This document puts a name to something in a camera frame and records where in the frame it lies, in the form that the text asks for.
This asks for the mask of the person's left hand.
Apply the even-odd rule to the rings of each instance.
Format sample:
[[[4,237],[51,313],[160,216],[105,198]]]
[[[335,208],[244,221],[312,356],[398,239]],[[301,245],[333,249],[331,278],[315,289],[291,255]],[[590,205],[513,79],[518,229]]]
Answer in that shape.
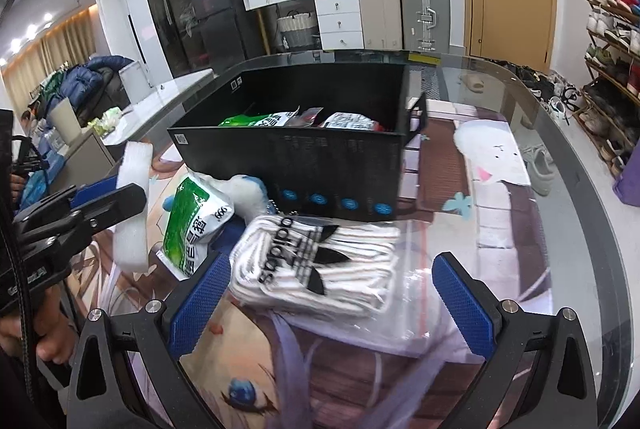
[[[0,323],[1,348],[9,357],[17,357],[22,351],[21,320],[18,314],[2,317]],[[61,311],[61,290],[48,288],[43,303],[35,316],[35,332],[40,337],[36,353],[43,362],[65,364],[75,351],[77,334]]]

